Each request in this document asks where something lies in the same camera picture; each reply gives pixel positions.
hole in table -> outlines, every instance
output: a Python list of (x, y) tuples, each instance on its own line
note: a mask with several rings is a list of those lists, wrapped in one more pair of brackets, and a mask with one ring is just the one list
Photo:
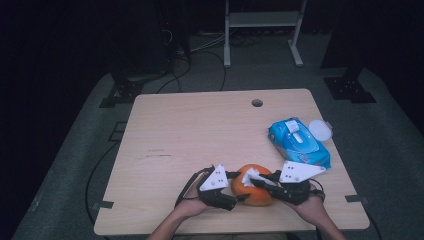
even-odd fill
[(264, 105), (264, 103), (260, 99), (253, 99), (252, 100), (252, 105), (254, 107), (262, 107), (262, 105)]

blue wet wipes package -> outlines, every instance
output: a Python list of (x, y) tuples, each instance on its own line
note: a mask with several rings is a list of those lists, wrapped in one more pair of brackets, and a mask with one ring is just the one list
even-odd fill
[(328, 150), (297, 118), (272, 124), (268, 138), (286, 160), (331, 168)]

human arm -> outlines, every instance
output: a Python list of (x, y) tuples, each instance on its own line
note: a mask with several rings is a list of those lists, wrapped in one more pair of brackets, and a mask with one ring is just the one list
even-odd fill
[[(313, 189), (316, 189), (316, 187), (311, 184), (311, 190)], [(287, 202), (284, 203), (291, 207), (303, 220), (316, 226), (324, 236), (324, 239), (346, 240), (343, 233), (328, 215), (319, 196), (311, 194), (308, 200), (298, 206)]]
[(181, 223), (190, 217), (203, 213), (209, 208), (206, 204), (196, 198), (198, 196), (196, 190), (197, 184), (198, 181), (192, 184), (184, 196), (185, 199), (183, 199), (159, 224), (159, 226), (147, 238), (148, 240), (172, 239)]

gray carpet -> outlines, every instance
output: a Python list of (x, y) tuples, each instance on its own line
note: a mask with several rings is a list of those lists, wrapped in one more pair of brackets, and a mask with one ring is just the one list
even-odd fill
[[(287, 46), (288, 36), (257, 37), (255, 45), (231, 49), (232, 66), (226, 69), (226, 76), (221, 60), (210, 53), (222, 58), (222, 45), (208, 48), (204, 50), (208, 52), (192, 56), (190, 71), (180, 78), (182, 91), (219, 91), (224, 76), (224, 91), (309, 89), (322, 116), (333, 126), (336, 147), (383, 239), (420, 239), (424, 236), (423, 136), (381, 79), (366, 69), (359, 81), (377, 103), (333, 100), (323, 78), (340, 76), (344, 69), (320, 69), (329, 38), (330, 35), (302, 34), (298, 48), (305, 65), (298, 68)], [(191, 45), (194, 48), (210, 40), (192, 37)], [(187, 68), (187, 62), (176, 60), (176, 75)], [(156, 93), (172, 78), (167, 75), (149, 82), (142, 93)], [(113, 140), (122, 136), (119, 130), (124, 130), (125, 124), (119, 122), (127, 121), (132, 107), (117, 104), (114, 108), (99, 108), (112, 86), (112, 78), (106, 75), (93, 89), (14, 239), (102, 239), (93, 232), (85, 192), (87, 189), (89, 212), (95, 219), (119, 148)], [(178, 91), (174, 81), (160, 93)], [(118, 131), (110, 139), (115, 126)], [(314, 232), (296, 234), (304, 240), (316, 239)], [(366, 230), (345, 234), (348, 239), (378, 239), (372, 224)]]

black strap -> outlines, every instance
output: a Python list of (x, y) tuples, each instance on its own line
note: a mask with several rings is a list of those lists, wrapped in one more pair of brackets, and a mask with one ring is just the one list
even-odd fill
[(188, 180), (188, 182), (186, 183), (186, 185), (184, 186), (183, 190), (181, 191), (180, 195), (178, 195), (177, 201), (175, 202), (175, 206), (174, 208), (180, 204), (180, 202), (184, 199), (184, 195), (186, 194), (187, 190), (191, 187), (191, 185), (193, 184), (193, 182), (199, 177), (199, 175), (203, 172), (210, 172), (212, 169), (215, 169), (214, 167), (211, 168), (204, 168), (200, 171), (198, 171), (197, 173), (193, 174), (193, 176), (191, 176), (190, 180)]

